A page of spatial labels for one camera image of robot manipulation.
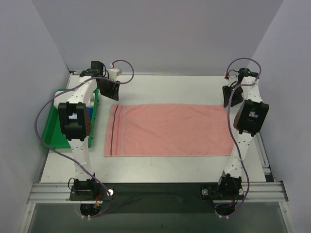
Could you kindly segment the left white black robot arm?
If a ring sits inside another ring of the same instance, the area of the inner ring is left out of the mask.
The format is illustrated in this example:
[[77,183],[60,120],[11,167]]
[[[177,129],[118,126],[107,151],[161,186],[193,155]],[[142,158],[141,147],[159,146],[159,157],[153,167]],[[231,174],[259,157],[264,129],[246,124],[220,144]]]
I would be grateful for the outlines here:
[[92,61],[91,67],[80,74],[78,87],[73,89],[67,100],[60,101],[57,106],[61,133],[70,145],[75,163],[72,192],[87,200],[96,198],[101,192],[90,162],[88,139],[92,122],[87,108],[96,89],[105,97],[119,100],[120,84],[117,77],[121,73],[114,63],[110,65],[110,69],[106,69],[102,62]]

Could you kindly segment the pink towel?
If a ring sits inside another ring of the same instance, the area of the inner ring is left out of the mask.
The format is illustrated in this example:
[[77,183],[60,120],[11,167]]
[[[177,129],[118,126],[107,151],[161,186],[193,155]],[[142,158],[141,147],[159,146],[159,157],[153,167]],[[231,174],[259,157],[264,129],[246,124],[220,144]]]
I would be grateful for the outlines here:
[[227,156],[233,141],[220,105],[112,105],[105,157]]

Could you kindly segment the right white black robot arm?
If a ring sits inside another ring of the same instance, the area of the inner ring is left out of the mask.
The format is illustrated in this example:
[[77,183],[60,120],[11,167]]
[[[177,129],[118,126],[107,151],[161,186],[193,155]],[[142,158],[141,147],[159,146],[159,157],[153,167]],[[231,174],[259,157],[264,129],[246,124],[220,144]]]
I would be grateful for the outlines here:
[[222,199],[237,199],[243,195],[242,174],[245,174],[249,181],[244,160],[269,110],[269,105],[264,103],[259,93],[258,75],[248,68],[240,68],[236,80],[222,87],[224,107],[228,112],[231,107],[241,104],[233,123],[230,123],[229,117],[227,118],[234,147],[229,162],[215,187],[216,195]]

